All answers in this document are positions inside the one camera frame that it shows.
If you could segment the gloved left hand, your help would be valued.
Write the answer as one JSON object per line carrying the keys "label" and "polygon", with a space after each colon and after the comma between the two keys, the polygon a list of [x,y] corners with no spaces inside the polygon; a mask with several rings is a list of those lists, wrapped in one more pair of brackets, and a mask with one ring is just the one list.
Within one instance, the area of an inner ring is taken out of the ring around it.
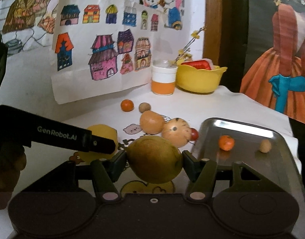
{"label": "gloved left hand", "polygon": [[26,164],[27,158],[23,146],[0,150],[0,210],[7,207]]}

